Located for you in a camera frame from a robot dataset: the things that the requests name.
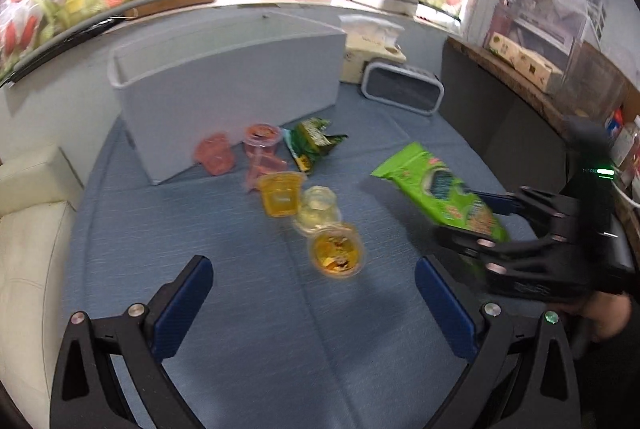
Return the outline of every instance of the cardboard box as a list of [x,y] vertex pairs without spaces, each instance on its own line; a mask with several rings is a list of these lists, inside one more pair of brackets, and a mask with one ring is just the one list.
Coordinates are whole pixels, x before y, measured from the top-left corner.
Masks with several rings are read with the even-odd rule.
[[510,38],[505,37],[498,32],[494,32],[489,40],[487,49],[500,59],[507,62],[510,66],[515,66],[516,59],[520,55],[521,47]]
[[185,8],[187,6],[215,3],[215,1],[216,0],[160,0],[152,3],[142,3],[140,6],[127,10],[124,12],[124,15],[130,18],[146,17],[148,15]]
[[545,93],[553,94],[562,85],[562,70],[532,50],[521,49],[515,68],[520,75]]

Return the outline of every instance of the white cable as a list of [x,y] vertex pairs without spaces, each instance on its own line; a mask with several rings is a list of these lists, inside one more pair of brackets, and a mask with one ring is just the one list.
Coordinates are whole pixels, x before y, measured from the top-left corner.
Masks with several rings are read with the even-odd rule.
[[631,205],[633,208],[640,208],[640,203],[635,202],[634,200],[632,200],[631,198],[629,198],[622,189],[620,189],[620,187],[618,187],[615,183],[615,181],[611,182],[611,185],[614,186],[614,189],[618,191],[618,194],[620,194],[620,196],[622,196],[625,201]]

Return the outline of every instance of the jelly cup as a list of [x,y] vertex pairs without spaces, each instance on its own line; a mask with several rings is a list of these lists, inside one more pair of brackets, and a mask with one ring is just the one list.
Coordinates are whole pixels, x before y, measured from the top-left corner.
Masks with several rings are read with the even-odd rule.
[[244,152],[252,157],[258,150],[267,154],[274,154],[282,140],[279,127],[269,124],[254,124],[244,132]]
[[278,173],[287,170],[287,162],[276,155],[268,154],[258,150],[254,156],[249,158],[249,170],[246,174],[244,187],[247,192],[256,188],[256,182],[260,176],[265,174]]
[[308,241],[309,258],[324,275],[344,279],[356,275],[366,251],[353,225],[339,223],[315,231]]
[[255,186],[262,194],[264,211],[272,218],[292,216],[298,211],[303,173],[284,171],[260,176]]
[[200,142],[193,158],[213,176],[228,173],[236,164],[226,133],[217,133]]
[[326,225],[340,223],[341,219],[334,192],[329,187],[316,185],[302,194],[293,226],[301,234],[310,235]]

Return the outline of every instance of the white plastic bin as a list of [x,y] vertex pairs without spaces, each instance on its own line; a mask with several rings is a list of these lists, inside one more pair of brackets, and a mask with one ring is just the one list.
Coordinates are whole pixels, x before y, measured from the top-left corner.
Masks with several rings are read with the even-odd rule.
[[196,146],[213,133],[236,144],[254,123],[282,125],[335,104],[345,37],[268,12],[115,47],[108,75],[151,181],[192,166]]

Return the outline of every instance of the white leather sofa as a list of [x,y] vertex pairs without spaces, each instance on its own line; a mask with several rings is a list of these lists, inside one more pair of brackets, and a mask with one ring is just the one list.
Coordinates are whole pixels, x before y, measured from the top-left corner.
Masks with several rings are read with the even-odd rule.
[[55,146],[0,166],[0,380],[34,429],[49,428],[64,265],[81,198]]

